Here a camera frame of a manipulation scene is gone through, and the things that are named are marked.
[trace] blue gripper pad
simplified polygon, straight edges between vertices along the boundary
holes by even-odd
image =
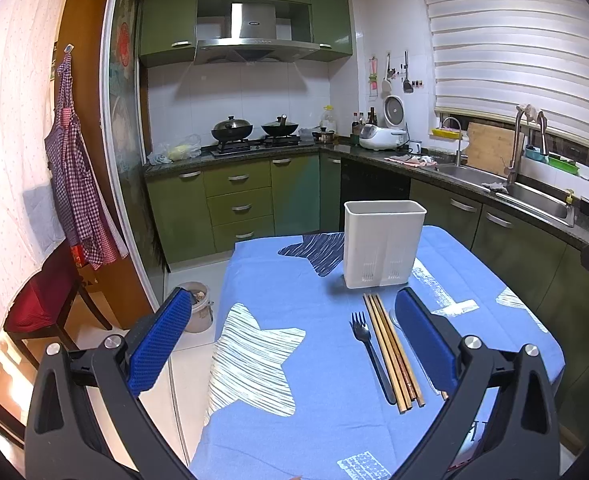
[[[128,388],[135,397],[154,386],[192,314],[192,294],[177,287],[130,356]]]
[[[395,314],[435,388],[452,395],[459,384],[455,355],[428,317],[428,311],[417,304],[407,288],[402,288],[397,293]],[[449,321],[441,319],[455,330]]]

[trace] checkered apron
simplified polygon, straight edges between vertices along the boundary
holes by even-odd
[[[116,262],[120,255],[100,205],[81,137],[81,123],[74,111],[70,54],[63,58],[57,74],[61,84],[54,110],[54,126],[46,137],[54,201],[69,243],[80,244],[86,261],[98,269]]]

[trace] curtain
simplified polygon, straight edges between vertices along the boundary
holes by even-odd
[[[545,110],[551,130],[589,140],[585,0],[426,0],[438,111],[514,118]]]
[[[44,137],[65,0],[0,0],[0,331],[15,296],[64,239]]]

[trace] countertop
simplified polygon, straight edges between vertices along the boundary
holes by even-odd
[[[582,250],[586,245],[589,246],[589,217],[579,211],[577,208],[575,212],[575,225],[568,227],[559,222],[548,222],[539,217],[533,216],[513,205],[505,203],[498,199],[494,193],[483,191],[476,186],[466,184],[458,180],[454,180],[445,174],[437,173],[436,171],[426,170],[423,168],[411,168],[401,164],[386,161],[386,157],[396,155],[395,152],[374,152],[366,150],[359,146],[347,146],[344,144],[315,144],[313,146],[297,146],[285,147],[281,149],[274,149],[270,151],[244,152],[238,155],[215,157],[210,153],[204,153],[201,156],[173,162],[171,164],[164,164],[160,166],[151,166],[147,164],[144,168],[144,176],[146,180],[156,180],[158,178],[165,178],[169,176],[177,176],[182,173],[189,173],[190,171],[199,170],[203,168],[216,167],[226,164],[234,164],[238,162],[247,162],[249,160],[258,160],[262,158],[275,158],[281,156],[303,155],[305,153],[332,153],[338,157],[348,158],[356,162],[364,164],[371,164],[378,168],[394,171],[421,180],[427,184],[433,184],[451,192],[458,193],[471,200],[476,200],[482,204],[494,207],[500,211],[511,214],[529,224],[534,225],[546,231],[560,240],[566,242],[568,245]]]

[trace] wooden chair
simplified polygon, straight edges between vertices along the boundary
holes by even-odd
[[[64,328],[77,293],[98,322],[106,330],[112,330],[83,286],[70,246],[64,241],[21,289],[4,324],[5,332],[35,368],[39,368],[39,362],[24,343],[25,339],[57,337],[68,350],[79,349]]]

